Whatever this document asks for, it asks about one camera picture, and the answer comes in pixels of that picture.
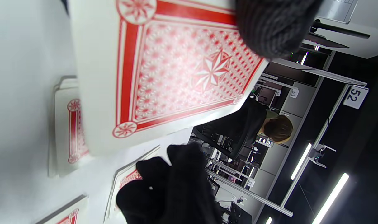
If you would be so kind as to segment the person's right hand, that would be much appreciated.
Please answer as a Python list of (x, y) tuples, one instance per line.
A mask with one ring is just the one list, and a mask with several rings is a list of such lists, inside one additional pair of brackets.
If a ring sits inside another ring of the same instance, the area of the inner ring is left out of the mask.
[(122, 187), (116, 205), (128, 224), (221, 224), (199, 143), (167, 147), (160, 156), (136, 163), (141, 180)]

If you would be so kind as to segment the person's left hand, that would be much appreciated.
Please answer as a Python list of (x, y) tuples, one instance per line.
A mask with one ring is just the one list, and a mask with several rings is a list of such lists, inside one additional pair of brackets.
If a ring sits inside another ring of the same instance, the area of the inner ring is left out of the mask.
[(322, 5), (321, 0), (199, 0), (233, 9), (240, 37), (257, 55), (282, 58), (297, 51)]

